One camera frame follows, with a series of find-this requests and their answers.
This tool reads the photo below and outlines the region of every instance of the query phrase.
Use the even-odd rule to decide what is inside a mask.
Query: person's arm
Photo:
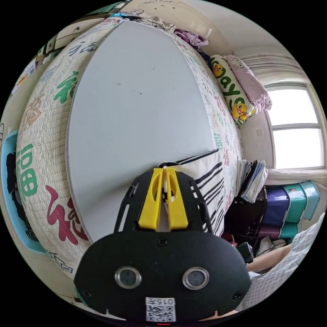
[[[247,264],[248,271],[260,271],[271,268],[280,263],[290,252],[291,245],[283,246],[253,259],[253,262]]]

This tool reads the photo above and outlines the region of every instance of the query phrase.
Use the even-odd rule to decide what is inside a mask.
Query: yellow duck pillow
[[[224,57],[216,54],[210,62],[235,124],[240,125],[254,114],[254,107]]]

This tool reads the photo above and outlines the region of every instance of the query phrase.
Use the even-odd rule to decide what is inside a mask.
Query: black and white striped cushion
[[[174,167],[176,171],[182,171],[195,180],[207,204],[213,234],[220,237],[224,231],[224,177],[219,150],[213,150],[177,162],[167,161],[159,165],[159,168],[165,167]],[[165,180],[163,181],[162,197],[166,210],[168,210],[167,182]]]

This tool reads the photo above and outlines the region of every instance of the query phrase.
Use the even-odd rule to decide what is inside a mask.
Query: white curtain
[[[306,182],[311,180],[321,184],[327,191],[327,169],[319,170],[291,170],[291,169],[268,169],[265,185],[286,185]]]
[[[279,82],[310,82],[292,56],[281,53],[257,53],[239,56],[239,58],[263,85]]]

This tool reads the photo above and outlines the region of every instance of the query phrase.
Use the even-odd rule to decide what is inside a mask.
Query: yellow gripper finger
[[[139,219],[139,226],[141,228],[152,229],[155,231],[158,229],[163,171],[162,168],[155,168],[153,170],[150,186]]]
[[[188,220],[186,217],[181,190],[178,185],[176,170],[168,167],[165,170],[167,178],[169,229],[185,229],[188,226]]]

